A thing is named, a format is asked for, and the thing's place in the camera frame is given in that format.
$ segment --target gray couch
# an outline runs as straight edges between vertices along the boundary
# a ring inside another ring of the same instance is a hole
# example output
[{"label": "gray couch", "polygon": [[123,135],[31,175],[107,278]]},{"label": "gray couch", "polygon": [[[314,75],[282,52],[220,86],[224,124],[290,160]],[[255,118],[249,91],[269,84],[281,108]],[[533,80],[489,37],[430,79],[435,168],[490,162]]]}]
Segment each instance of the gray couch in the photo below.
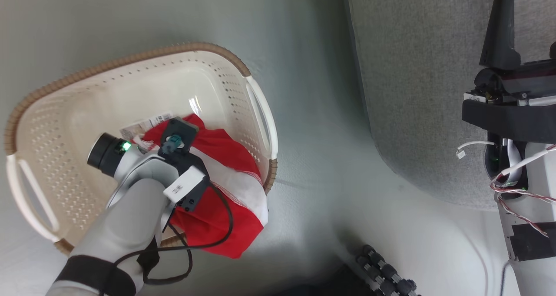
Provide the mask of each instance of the gray couch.
[{"label": "gray couch", "polygon": [[[474,87],[493,0],[348,0],[373,139],[384,161],[433,197],[495,207],[484,147],[456,147],[486,132],[461,121]],[[548,59],[554,0],[516,0],[522,62]]]}]

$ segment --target laundry basket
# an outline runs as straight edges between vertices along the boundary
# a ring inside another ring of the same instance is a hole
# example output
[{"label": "laundry basket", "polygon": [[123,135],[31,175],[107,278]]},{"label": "laundry basket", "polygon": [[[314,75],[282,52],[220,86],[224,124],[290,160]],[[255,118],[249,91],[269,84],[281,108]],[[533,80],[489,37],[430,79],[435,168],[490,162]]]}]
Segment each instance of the laundry basket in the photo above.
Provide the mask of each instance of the laundry basket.
[{"label": "laundry basket", "polygon": [[[4,145],[8,181],[25,219],[62,252],[71,252],[117,185],[87,165],[95,140],[103,132],[119,134],[123,127],[167,112],[196,113],[207,128],[224,128],[251,153],[270,191],[278,137],[260,87],[230,51],[189,43],[82,70],[18,104]],[[33,206],[22,175],[48,222]],[[165,234],[162,245],[177,241]]]}]

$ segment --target white wire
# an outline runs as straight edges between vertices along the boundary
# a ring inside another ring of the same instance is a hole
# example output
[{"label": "white wire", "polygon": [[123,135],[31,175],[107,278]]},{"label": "white wire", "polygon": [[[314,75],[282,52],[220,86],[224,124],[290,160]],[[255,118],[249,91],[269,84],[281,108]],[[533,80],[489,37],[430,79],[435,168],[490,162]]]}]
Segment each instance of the white wire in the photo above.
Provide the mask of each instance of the white wire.
[{"label": "white wire", "polygon": [[489,141],[472,141],[472,142],[467,142],[461,146],[459,146],[457,148],[457,151],[460,151],[462,148],[469,146],[469,145],[477,145],[477,144],[483,144],[483,145],[496,145],[496,143],[494,142],[489,142]]},{"label": "white wire", "polygon": [[516,163],[512,167],[509,167],[508,169],[502,170],[502,172],[500,174],[503,175],[503,176],[508,175],[510,172],[515,171],[515,170],[517,170],[517,169],[519,169],[519,168],[521,168],[525,165],[528,165],[529,163],[532,163],[533,161],[539,159],[540,157],[548,154],[548,152],[549,151],[547,151],[547,150],[540,151],[540,152],[536,153],[535,155],[532,155],[529,158],[523,159],[522,161]]}]

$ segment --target black cable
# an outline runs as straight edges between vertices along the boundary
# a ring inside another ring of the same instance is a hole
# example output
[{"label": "black cable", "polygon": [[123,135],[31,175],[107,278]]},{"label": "black cable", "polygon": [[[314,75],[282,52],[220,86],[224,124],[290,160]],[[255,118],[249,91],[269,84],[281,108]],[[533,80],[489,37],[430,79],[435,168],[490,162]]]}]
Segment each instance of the black cable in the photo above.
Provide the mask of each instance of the black cable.
[{"label": "black cable", "polygon": [[[172,229],[172,231],[179,238],[179,240],[181,241],[183,246],[188,247],[188,245],[187,245],[185,239],[183,238],[182,234],[179,234],[179,232],[175,229],[175,227],[172,224],[168,223],[168,227],[170,229]],[[149,278],[149,276],[147,275],[146,272],[143,272],[143,282],[145,284],[155,285],[155,286],[177,283],[177,282],[187,278],[189,276],[189,273],[191,273],[191,270],[193,269],[193,255],[191,254],[191,249],[187,249],[187,260],[188,260],[189,266],[187,267],[187,272],[186,273],[180,274],[179,276],[173,276],[171,278],[151,279],[151,278]]]},{"label": "black cable", "polygon": [[504,295],[504,283],[506,282],[506,269],[508,268],[508,266],[510,266],[509,261],[507,261],[506,264],[504,264],[504,268],[502,268],[502,282],[500,284],[500,296]]},{"label": "black cable", "polygon": [[230,209],[230,205],[228,205],[228,202],[226,201],[226,198],[224,197],[224,194],[222,193],[222,191],[217,189],[214,186],[214,184],[212,184],[212,182],[210,182],[210,181],[209,181],[209,186],[213,189],[213,191],[215,191],[216,195],[218,196],[218,198],[220,198],[220,200],[222,201],[222,203],[226,207],[226,211],[228,212],[228,220],[230,221],[230,226],[228,227],[228,232],[226,233],[226,235],[224,235],[224,237],[222,237],[222,239],[220,239],[218,241],[215,241],[212,244],[197,245],[197,246],[158,247],[158,248],[152,248],[152,249],[137,250],[137,252],[132,252],[132,253],[129,253],[127,255],[124,255],[123,257],[119,258],[118,260],[116,260],[113,263],[113,266],[110,269],[108,276],[106,277],[106,282],[105,282],[103,288],[101,288],[101,290],[99,290],[99,296],[105,296],[106,286],[108,286],[108,284],[110,282],[110,278],[112,277],[112,274],[113,274],[114,270],[117,268],[117,266],[119,264],[121,264],[122,262],[124,262],[125,260],[127,260],[127,259],[129,259],[133,256],[141,255],[143,253],[171,252],[171,251],[174,251],[174,250],[183,250],[183,249],[187,249],[187,250],[206,249],[206,248],[211,248],[211,247],[215,247],[217,245],[220,245],[220,244],[224,243],[226,240],[228,240],[228,238],[232,234],[232,230],[234,229],[234,217],[232,216],[232,210]]}]

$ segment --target black strap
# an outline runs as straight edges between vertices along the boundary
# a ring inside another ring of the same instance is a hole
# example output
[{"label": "black strap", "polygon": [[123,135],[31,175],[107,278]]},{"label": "black strap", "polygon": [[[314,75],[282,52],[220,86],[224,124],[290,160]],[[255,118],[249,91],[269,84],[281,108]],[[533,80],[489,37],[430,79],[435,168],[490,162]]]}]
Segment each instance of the black strap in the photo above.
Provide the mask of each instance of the black strap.
[{"label": "black strap", "polygon": [[[107,282],[112,266],[112,262],[103,259],[85,255],[72,256],[55,282],[71,281],[101,290]],[[104,291],[110,296],[135,296],[136,292],[131,277],[120,268],[115,268]]]},{"label": "black strap", "polygon": [[[157,249],[158,245],[156,244],[156,237],[153,237],[151,244],[149,244],[149,246],[147,246],[147,248],[145,248],[146,250],[150,250],[150,249]],[[139,263],[139,266],[141,266],[141,268],[143,268],[143,277],[146,278],[147,276],[149,276],[149,273],[151,273],[151,270],[153,270],[153,268],[155,268],[155,266],[159,263],[160,261],[160,256],[159,256],[159,252],[149,252],[149,253],[142,253],[141,255],[139,255],[139,258],[137,258],[137,263]]]},{"label": "black strap", "polygon": [[556,222],[536,223],[548,238],[529,224],[512,225],[510,242],[518,261],[538,260],[556,256]]}]

